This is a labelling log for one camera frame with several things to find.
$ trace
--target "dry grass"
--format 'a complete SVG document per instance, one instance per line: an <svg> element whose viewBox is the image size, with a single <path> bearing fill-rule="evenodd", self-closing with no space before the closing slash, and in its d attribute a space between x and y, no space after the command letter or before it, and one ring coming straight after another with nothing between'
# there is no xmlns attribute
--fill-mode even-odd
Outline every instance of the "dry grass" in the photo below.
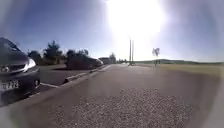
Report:
<svg viewBox="0 0 224 128"><path fill-rule="evenodd" d="M137 64L139 66L154 66L152 64ZM224 66L222 65L184 65L184 64L160 64L157 67L170 69L170 70L179 70L186 71L191 73L199 73L206 75L214 76L224 76Z"/></svg>

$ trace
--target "car headlight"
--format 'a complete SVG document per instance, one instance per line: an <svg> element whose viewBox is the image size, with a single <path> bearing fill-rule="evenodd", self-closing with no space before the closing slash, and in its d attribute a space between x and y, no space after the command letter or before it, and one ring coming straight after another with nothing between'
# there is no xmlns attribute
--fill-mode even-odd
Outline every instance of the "car headlight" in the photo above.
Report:
<svg viewBox="0 0 224 128"><path fill-rule="evenodd" d="M24 71L27 71L28 69L36 66L36 63L33 59L29 58L28 63L25 65Z"/></svg>

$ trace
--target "road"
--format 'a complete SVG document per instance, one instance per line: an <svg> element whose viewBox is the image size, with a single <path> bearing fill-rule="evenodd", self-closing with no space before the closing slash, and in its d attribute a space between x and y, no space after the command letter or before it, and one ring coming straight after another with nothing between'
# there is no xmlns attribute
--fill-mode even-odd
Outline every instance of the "road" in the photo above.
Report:
<svg viewBox="0 0 224 128"><path fill-rule="evenodd" d="M44 84L59 86L63 84L65 78L87 72L89 70L66 70L65 65L42 66L40 80Z"/></svg>
<svg viewBox="0 0 224 128"><path fill-rule="evenodd" d="M11 116L14 122L20 120L18 126L32 128L182 128L200 111L207 116L219 81L181 71L113 65Z"/></svg>

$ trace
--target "dark car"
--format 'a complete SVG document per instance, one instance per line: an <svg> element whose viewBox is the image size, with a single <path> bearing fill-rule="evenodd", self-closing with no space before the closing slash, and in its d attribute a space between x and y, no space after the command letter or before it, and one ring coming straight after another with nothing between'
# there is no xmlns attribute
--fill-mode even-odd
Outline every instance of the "dark car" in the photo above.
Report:
<svg viewBox="0 0 224 128"><path fill-rule="evenodd" d="M0 38L0 95L1 99L20 98L39 86L39 68L15 44Z"/></svg>
<svg viewBox="0 0 224 128"><path fill-rule="evenodd" d="M67 69L91 70L103 65L99 59L94 59L83 54L76 54L66 62Z"/></svg>

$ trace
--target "sun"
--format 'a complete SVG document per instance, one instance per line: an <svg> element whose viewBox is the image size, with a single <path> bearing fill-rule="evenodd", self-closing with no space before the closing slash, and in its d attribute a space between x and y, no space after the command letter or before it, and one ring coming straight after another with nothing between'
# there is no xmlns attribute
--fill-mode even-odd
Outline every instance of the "sun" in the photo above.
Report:
<svg viewBox="0 0 224 128"><path fill-rule="evenodd" d="M135 40L136 47L144 47L166 22L166 15L157 0L108 0L106 4L108 23L118 51L128 51L129 38Z"/></svg>

